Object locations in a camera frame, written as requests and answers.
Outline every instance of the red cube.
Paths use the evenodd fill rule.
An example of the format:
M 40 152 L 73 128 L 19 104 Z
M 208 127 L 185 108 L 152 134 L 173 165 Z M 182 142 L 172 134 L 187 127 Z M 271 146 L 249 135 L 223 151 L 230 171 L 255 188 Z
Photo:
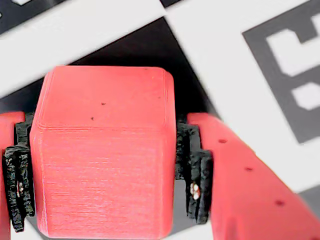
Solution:
M 172 76 L 157 67 L 60 66 L 30 133 L 39 230 L 50 238 L 159 239 L 173 221 Z

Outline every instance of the red gripper arm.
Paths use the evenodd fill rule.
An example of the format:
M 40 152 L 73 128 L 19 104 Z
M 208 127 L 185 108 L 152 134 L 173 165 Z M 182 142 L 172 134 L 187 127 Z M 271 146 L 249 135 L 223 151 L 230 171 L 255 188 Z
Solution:
M 14 123 L 23 122 L 23 112 L 8 112 L 0 114 L 0 156 L 6 147 L 14 143 Z M 0 163 L 0 240 L 10 239 L 10 219 L 7 207 L 6 192 L 2 164 Z
M 316 216 L 230 129 L 207 113 L 187 120 L 213 154 L 214 240 L 320 240 Z

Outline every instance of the cube top face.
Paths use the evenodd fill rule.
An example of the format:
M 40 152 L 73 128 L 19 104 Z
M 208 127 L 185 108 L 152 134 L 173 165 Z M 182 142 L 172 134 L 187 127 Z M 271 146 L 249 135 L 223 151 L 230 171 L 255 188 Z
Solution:
M 43 128 L 158 129 L 174 101 L 172 77 L 158 67 L 59 66 L 43 84 Z

